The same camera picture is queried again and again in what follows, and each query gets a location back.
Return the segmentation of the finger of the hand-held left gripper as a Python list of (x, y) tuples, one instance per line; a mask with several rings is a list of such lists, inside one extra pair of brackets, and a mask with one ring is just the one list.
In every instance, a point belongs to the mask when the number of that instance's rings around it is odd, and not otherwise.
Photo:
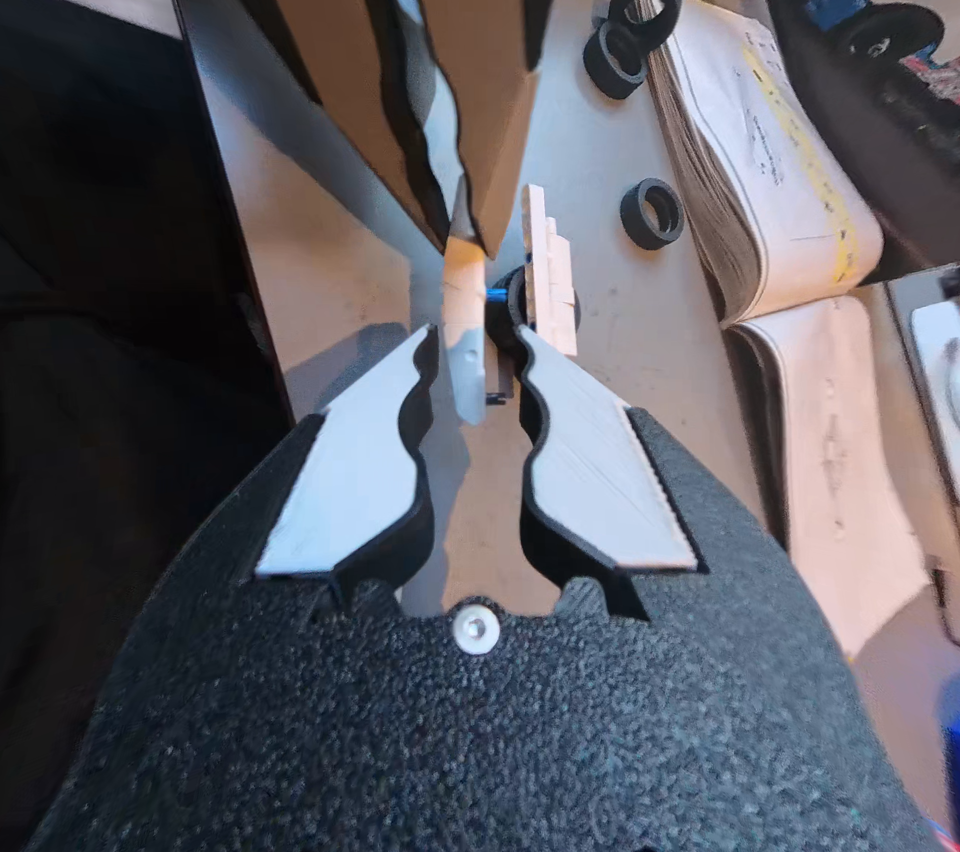
[(496, 258), (517, 193), (536, 80), (527, 64), (523, 0), (419, 0), (452, 92), (468, 211)]
[(408, 66), (418, 66), (398, 0), (276, 0), (318, 101), (440, 251), (448, 204), (429, 160)]

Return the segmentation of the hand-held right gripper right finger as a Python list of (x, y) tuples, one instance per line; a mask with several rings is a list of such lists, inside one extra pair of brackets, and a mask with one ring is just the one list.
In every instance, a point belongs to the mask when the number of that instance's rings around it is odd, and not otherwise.
[(648, 619), (634, 578), (697, 572), (700, 555), (646, 449), (639, 411), (528, 326), (516, 337), (523, 464), (519, 537), (563, 590), (594, 580), (615, 618)]

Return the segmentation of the white curved toy beam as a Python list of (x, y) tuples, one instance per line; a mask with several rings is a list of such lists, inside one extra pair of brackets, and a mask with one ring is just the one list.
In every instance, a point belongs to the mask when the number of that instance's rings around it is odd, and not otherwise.
[(486, 418), (485, 261), (473, 241), (450, 235), (442, 270), (442, 335), (455, 409), (471, 426)]

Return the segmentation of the thick open instruction booklet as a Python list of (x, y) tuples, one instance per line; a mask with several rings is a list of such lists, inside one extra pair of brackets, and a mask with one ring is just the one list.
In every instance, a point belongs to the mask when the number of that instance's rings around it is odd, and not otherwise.
[(854, 659), (929, 583), (883, 448), (871, 320), (882, 229), (763, 24), (701, 0), (650, 88), (720, 326), (761, 371), (786, 549)]

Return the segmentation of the white hinged brick assembly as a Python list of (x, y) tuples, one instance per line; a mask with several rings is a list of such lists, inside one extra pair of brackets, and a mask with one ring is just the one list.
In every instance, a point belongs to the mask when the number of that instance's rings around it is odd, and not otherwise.
[(558, 352), (578, 354), (576, 295), (569, 241), (546, 214), (541, 186), (522, 189), (526, 324)]

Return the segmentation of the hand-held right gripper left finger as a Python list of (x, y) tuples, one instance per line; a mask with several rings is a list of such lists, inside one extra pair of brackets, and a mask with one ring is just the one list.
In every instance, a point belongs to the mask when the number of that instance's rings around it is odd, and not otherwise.
[(422, 443), (439, 333), (409, 335), (310, 418), (316, 433), (255, 578), (318, 579), (349, 603), (363, 582), (401, 592), (429, 558), (435, 514)]

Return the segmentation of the toy race car box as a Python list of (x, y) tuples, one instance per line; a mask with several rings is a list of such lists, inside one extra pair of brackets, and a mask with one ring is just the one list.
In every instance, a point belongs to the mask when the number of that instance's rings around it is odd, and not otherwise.
[(801, 104), (897, 251), (958, 263), (959, 0), (767, 0)]

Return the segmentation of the grey desk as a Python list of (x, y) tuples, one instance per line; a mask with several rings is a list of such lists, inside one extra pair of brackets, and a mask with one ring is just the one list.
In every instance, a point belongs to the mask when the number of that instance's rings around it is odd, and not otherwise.
[[(579, 363), (649, 410), (767, 523), (738, 381), (690, 234), (664, 251), (630, 242), (627, 188), (673, 175), (650, 93), (622, 105), (583, 74), (599, 0), (555, 0), (520, 183), (544, 187), (571, 242), (582, 304)], [(293, 414), (329, 402), (416, 330), (441, 317), (442, 258), (319, 107), (237, 0), (176, 0)], [(422, 445), (437, 522), (427, 563), (402, 591), (432, 616), (486, 595), (515, 613), (549, 611), (558, 590), (525, 561), (519, 421), (510, 364), (486, 345), (508, 402), (461, 423), (446, 356)]]

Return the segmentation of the white flat device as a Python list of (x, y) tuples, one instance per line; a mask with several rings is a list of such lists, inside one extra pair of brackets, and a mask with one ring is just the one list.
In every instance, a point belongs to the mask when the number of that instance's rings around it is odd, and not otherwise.
[(910, 329), (931, 409), (959, 427), (958, 303), (947, 300), (915, 309)]

